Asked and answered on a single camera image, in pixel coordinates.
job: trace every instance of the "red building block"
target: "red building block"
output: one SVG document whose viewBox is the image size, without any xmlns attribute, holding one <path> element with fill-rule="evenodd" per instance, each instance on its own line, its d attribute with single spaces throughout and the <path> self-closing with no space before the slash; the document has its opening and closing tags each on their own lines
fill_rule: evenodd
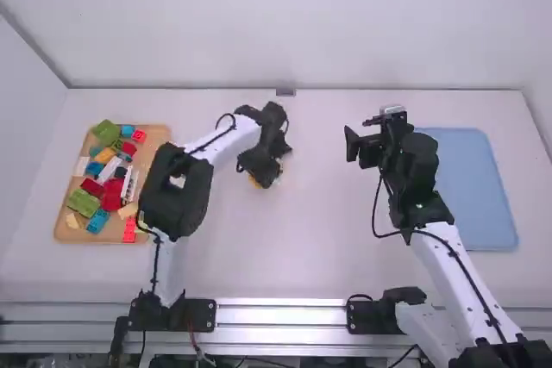
<svg viewBox="0 0 552 368">
<path fill-rule="evenodd" d="M 124 225 L 124 233 L 122 234 L 122 242 L 123 243 L 134 243 L 136 240 L 136 220 L 135 217 L 132 215 L 125 221 Z"/>
<path fill-rule="evenodd" d="M 103 185 L 105 194 L 103 194 L 102 198 L 102 209 L 105 211 L 115 211 L 122 207 L 122 183 L 122 178 L 112 178 Z"/>
<path fill-rule="evenodd" d="M 85 178 L 85 181 L 82 182 L 80 188 L 86 191 L 91 196 L 100 199 L 102 198 L 102 194 L 105 191 L 104 187 L 101 184 L 96 183 L 91 178 Z"/>
<path fill-rule="evenodd" d="M 130 157 L 132 157 L 133 155 L 135 155 L 135 152 L 136 152 L 136 146 L 132 143 L 132 142 L 123 142 L 122 144 L 122 148 L 121 148 L 121 151 L 123 153 L 126 153 L 128 154 Z"/>
<path fill-rule="evenodd" d="M 146 140 L 146 133 L 144 133 L 141 129 L 136 129 L 133 134 L 132 138 L 136 142 L 144 142 Z"/>
</svg>

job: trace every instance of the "white wall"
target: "white wall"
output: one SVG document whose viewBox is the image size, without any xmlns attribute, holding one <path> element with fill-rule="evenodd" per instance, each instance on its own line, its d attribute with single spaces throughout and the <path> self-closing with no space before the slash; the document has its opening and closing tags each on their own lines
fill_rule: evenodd
<svg viewBox="0 0 552 368">
<path fill-rule="evenodd" d="M 16 230 L 66 97 L 65 86 L 0 16 L 0 256 Z"/>
<path fill-rule="evenodd" d="M 76 85 L 522 86 L 552 142 L 550 0 L 1 0 Z"/>
</svg>

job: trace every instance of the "blue mat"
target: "blue mat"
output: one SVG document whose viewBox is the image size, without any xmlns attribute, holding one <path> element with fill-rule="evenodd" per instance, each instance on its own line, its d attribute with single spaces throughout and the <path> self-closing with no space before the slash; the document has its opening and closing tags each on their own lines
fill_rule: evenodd
<svg viewBox="0 0 552 368">
<path fill-rule="evenodd" d="M 439 142 L 436 189 L 467 250 L 509 252 L 518 233 L 491 145 L 475 128 L 417 128 Z"/>
</svg>

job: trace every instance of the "white tabletop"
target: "white tabletop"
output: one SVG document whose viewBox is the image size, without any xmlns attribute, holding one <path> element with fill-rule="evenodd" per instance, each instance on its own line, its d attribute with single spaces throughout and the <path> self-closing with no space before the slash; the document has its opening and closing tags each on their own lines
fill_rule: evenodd
<svg viewBox="0 0 552 368">
<path fill-rule="evenodd" d="M 217 173 L 207 218 L 182 258 L 190 296 L 341 298 L 402 285 L 433 295 L 426 270 L 401 238 L 371 235 L 377 172 L 345 162 L 343 126 L 367 132 L 361 122 L 380 105 L 402 103 L 418 127 L 474 127 L 488 135 L 520 241 L 514 253 L 471 257 L 505 306 L 552 305 L 552 168 L 524 99 L 516 91 L 458 90 L 299 90 L 293 98 L 273 90 L 75 90 L 3 256 L 0 298 L 126 302 L 151 277 L 153 245 L 75 246 L 53 238 L 90 125 L 104 118 L 161 122 L 184 143 L 210 132 L 222 113 L 268 100 L 285 106 L 294 152 L 269 190 L 255 189 L 233 165 Z M 392 230 L 383 195 L 376 226 Z"/>
</svg>

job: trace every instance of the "wooden tray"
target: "wooden tray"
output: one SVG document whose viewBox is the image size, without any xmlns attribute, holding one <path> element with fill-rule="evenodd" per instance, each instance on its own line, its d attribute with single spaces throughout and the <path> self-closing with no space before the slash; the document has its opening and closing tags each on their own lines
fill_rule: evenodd
<svg viewBox="0 0 552 368">
<path fill-rule="evenodd" d="M 135 143 L 137 151 L 133 157 L 132 166 L 133 169 L 137 169 L 140 173 L 138 175 L 138 184 L 135 191 L 135 202 L 138 201 L 141 187 L 146 180 L 147 171 L 154 160 L 154 155 L 161 144 L 169 141 L 171 138 L 171 130 L 166 125 L 135 125 L 137 129 L 141 129 L 147 134 L 146 141 L 143 144 Z M 80 150 L 79 157 L 87 157 L 89 155 L 90 147 L 97 144 L 96 137 L 89 130 L 85 137 L 85 142 Z M 67 198 L 69 195 L 77 189 L 80 184 L 85 180 L 85 177 L 71 177 L 69 186 L 67 187 L 66 195 L 63 199 L 63 204 L 58 214 L 58 220 L 56 221 L 55 228 L 53 230 L 53 237 L 60 243 L 122 243 L 122 235 L 124 233 L 125 221 L 122 220 L 116 211 L 111 212 L 110 219 L 107 221 L 102 231 L 99 234 L 92 234 L 86 231 L 85 227 L 88 224 L 89 219 L 86 219 L 77 212 L 69 209 L 66 206 Z M 79 222 L 84 224 L 84 228 L 73 229 L 66 224 L 66 215 L 74 213 Z M 147 234 L 137 233 L 135 243 L 124 244 L 139 244 L 145 243 L 147 240 Z"/>
</svg>

